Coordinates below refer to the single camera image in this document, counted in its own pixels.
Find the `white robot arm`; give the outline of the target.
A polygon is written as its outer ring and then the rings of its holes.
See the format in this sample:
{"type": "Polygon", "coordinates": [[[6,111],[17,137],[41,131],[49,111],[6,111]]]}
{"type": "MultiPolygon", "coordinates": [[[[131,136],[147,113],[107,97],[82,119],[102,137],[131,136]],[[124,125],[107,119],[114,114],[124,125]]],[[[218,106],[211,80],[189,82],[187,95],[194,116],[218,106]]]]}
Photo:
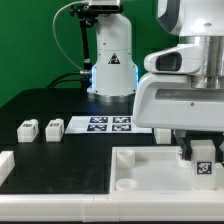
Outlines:
{"type": "Polygon", "coordinates": [[[158,0],[157,21],[179,43],[147,55],[143,77],[132,61],[131,25],[120,0],[90,0],[89,8],[99,25],[88,93],[103,101],[134,95],[137,126],[174,130],[185,160],[220,161],[212,138],[185,136],[224,132],[224,0],[158,0]]]}

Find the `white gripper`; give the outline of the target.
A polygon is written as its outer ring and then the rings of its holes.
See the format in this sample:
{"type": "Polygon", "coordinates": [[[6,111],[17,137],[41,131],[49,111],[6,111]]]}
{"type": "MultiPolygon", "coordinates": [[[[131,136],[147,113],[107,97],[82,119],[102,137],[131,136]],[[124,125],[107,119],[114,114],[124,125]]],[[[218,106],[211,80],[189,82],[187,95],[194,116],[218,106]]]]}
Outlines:
{"type": "MultiPolygon", "coordinates": [[[[186,130],[224,132],[224,90],[193,89],[186,75],[147,73],[137,88],[133,121],[138,127],[175,129],[181,158],[190,161],[186,130]]],[[[224,161],[224,141],[218,147],[217,161],[224,161]]]]}

